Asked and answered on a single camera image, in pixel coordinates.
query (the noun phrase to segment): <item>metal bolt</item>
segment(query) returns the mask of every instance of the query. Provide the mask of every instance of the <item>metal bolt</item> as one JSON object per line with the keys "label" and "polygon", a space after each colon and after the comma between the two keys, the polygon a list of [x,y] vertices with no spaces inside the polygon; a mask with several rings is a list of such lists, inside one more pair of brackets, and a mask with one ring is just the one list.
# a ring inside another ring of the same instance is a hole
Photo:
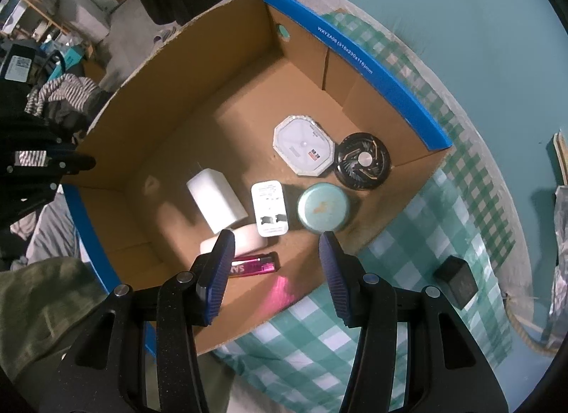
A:
{"label": "metal bolt", "polygon": [[183,272],[177,274],[176,279],[179,283],[191,282],[191,280],[193,280],[193,273],[189,272],[188,270],[184,270]]}
{"label": "metal bolt", "polygon": [[363,282],[368,283],[370,285],[376,285],[379,282],[379,276],[376,274],[365,274],[363,276]]}
{"label": "metal bolt", "polygon": [[427,286],[426,294],[431,298],[439,298],[439,290],[435,286]]}
{"label": "metal bolt", "polygon": [[118,297],[124,296],[130,291],[130,287],[128,285],[122,284],[118,285],[114,290],[114,294]]}

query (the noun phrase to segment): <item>cardboard box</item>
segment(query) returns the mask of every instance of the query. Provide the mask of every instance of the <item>cardboard box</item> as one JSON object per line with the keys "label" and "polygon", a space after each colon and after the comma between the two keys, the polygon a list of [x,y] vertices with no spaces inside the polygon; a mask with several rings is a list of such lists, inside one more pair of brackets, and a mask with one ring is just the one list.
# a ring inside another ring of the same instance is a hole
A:
{"label": "cardboard box", "polygon": [[[279,24],[288,31],[284,38]],[[191,266],[212,232],[186,187],[197,163],[221,171],[254,222],[251,186],[278,180],[289,217],[303,189],[272,148],[275,126],[309,115],[336,142],[365,131],[390,151],[376,190],[350,191],[338,233],[355,253],[397,215],[438,167],[450,141],[391,74],[294,0],[232,0],[191,21],[112,97],[80,145],[97,166],[66,178],[73,219],[107,290],[160,285]],[[267,251],[278,273],[232,279],[220,315],[196,329],[198,352],[245,334],[324,281],[317,235],[298,226]]]}

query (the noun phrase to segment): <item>black round object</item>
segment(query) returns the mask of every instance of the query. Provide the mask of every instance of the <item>black round object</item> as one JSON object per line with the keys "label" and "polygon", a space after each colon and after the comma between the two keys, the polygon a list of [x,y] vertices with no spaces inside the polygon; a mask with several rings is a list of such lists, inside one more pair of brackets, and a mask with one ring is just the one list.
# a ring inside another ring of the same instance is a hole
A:
{"label": "black round object", "polygon": [[372,134],[350,134],[337,146],[333,171],[349,189],[374,189],[390,173],[390,156],[380,139]]}

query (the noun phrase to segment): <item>gingham fabric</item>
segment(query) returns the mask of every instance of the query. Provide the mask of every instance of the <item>gingham fabric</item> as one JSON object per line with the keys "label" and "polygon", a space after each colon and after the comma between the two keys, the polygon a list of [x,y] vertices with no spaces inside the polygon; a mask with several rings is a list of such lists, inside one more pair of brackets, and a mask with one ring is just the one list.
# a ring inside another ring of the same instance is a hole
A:
{"label": "gingham fabric", "polygon": [[442,164],[442,170],[454,181],[461,193],[481,232],[493,270],[497,270],[513,249],[515,240],[497,189],[493,186],[481,157],[472,150],[468,139],[460,137],[464,128],[459,124],[458,118],[422,78],[398,42],[389,40],[370,24],[341,10],[322,17],[404,83],[452,139],[454,147]]}
{"label": "gingham fabric", "polygon": [[[479,291],[459,311],[492,366],[510,351],[501,291],[481,233],[452,180],[438,170],[359,258],[393,286],[421,290],[450,255],[470,265]],[[391,409],[402,406],[407,336],[400,324]],[[336,412],[343,400],[359,329],[336,316],[327,285],[215,353],[249,383],[298,413]]]}

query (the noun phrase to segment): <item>black block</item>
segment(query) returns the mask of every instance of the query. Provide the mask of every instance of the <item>black block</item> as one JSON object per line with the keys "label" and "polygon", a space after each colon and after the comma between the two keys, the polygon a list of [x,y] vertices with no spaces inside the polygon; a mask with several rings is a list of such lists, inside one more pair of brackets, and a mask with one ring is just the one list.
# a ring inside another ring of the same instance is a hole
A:
{"label": "black block", "polygon": [[459,309],[463,309],[478,291],[469,264],[456,256],[449,256],[436,269],[434,277],[448,300]]}

